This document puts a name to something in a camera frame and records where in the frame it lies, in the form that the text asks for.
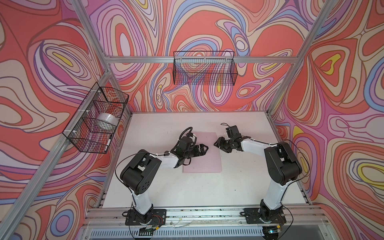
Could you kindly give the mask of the pink folder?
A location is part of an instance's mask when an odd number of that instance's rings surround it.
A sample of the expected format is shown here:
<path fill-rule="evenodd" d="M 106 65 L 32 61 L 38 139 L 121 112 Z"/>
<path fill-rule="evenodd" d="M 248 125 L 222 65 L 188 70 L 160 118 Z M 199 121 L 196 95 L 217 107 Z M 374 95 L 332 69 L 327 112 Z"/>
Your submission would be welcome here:
<path fill-rule="evenodd" d="M 184 174 L 221 173 L 222 161 L 219 148 L 214 146 L 218 140 L 214 132 L 194 132 L 198 144 L 208 146 L 207 153 L 201 157 L 192 158 L 188 166 L 183 166 Z"/>

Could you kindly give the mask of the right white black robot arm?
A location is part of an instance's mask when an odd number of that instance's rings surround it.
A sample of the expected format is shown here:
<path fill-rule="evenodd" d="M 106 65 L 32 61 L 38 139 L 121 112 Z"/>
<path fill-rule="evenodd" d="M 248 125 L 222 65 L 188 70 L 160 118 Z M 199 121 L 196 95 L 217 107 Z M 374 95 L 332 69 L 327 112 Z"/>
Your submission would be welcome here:
<path fill-rule="evenodd" d="M 283 213 L 282 200 L 289 187 L 302 173 L 302 167 L 290 145 L 286 142 L 267 144 L 247 137 L 237 139 L 218 138 L 214 146 L 225 153 L 233 150 L 264 157 L 271 182 L 260 208 L 252 217 L 263 223 L 271 223 Z"/>

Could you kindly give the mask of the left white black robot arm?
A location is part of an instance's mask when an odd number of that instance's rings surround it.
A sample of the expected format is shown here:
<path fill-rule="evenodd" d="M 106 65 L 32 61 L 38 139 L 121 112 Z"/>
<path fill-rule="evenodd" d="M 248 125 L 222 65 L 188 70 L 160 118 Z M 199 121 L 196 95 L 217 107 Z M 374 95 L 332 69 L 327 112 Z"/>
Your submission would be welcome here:
<path fill-rule="evenodd" d="M 186 160 L 206 155 L 209 147 L 197 144 L 194 135 L 181 137 L 176 145 L 163 154 L 152 154 L 144 149 L 132 155 L 130 162 L 123 168 L 119 179 L 133 197 L 133 207 L 127 213 L 127 225 L 159 224 L 165 221 L 162 214 L 154 213 L 154 205 L 147 192 L 160 169 L 175 169 L 185 166 Z"/>

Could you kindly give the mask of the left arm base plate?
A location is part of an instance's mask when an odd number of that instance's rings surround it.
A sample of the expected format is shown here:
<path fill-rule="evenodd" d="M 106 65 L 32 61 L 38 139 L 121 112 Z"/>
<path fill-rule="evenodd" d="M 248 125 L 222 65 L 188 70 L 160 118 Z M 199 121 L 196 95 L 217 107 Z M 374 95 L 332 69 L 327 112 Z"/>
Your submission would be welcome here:
<path fill-rule="evenodd" d="M 142 215 L 132 209 L 123 212 L 122 216 L 126 218 L 126 226 L 162 226 L 166 223 L 167 210 L 154 209 Z"/>

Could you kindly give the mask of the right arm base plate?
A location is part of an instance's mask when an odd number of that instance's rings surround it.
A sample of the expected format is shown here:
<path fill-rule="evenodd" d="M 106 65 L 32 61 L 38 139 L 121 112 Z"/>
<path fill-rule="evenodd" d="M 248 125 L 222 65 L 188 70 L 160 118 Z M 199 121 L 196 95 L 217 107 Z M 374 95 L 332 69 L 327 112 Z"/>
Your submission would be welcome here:
<path fill-rule="evenodd" d="M 247 224 L 284 225 L 287 220 L 283 209 L 269 210 L 268 208 L 244 208 L 240 212 L 246 218 Z"/>

